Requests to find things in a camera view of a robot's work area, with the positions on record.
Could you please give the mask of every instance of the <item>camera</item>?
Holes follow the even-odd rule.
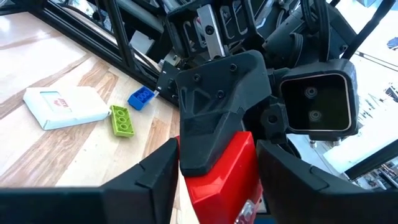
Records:
[[[276,70],[274,77],[295,134],[345,136],[357,130],[359,101],[354,65],[345,59]]]

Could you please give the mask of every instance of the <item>sticker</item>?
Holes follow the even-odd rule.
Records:
[[[57,91],[40,92],[44,100],[56,113],[71,113],[72,110],[67,101]]]

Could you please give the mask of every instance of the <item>wood grain surface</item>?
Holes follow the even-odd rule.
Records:
[[[0,187],[99,186],[178,135],[179,112],[161,98],[142,111],[127,99],[142,85],[27,12],[0,17]],[[44,131],[24,104],[27,87],[92,86],[129,108],[136,134],[110,119]],[[180,174],[171,223],[198,223]]]

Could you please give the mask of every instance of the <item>small cardboard box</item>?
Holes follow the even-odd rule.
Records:
[[[24,101],[44,130],[100,121],[111,113],[88,86],[27,88]]]

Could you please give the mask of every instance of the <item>red plastic part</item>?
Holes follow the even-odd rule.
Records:
[[[258,205],[262,194],[251,133],[236,133],[207,175],[186,177],[185,182],[201,224],[234,223],[246,201],[250,199]]]

